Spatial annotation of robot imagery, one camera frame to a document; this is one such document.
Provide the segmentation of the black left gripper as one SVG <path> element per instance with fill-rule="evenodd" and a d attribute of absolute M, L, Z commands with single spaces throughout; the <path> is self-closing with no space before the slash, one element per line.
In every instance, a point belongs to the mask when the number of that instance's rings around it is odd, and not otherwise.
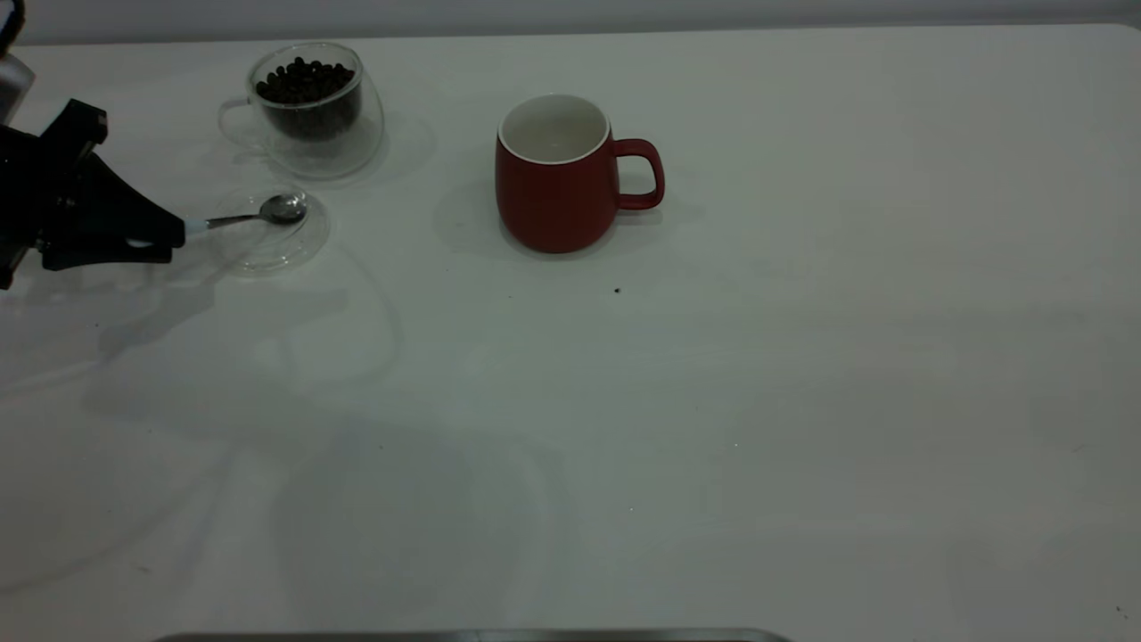
<path fill-rule="evenodd" d="M 42 135 L 1 127 L 1 289 L 40 245 L 46 271 L 91 265 L 168 265 L 186 224 L 126 182 L 94 151 L 110 135 L 104 109 L 70 99 Z M 44 243 L 58 235 L 119 237 Z"/>

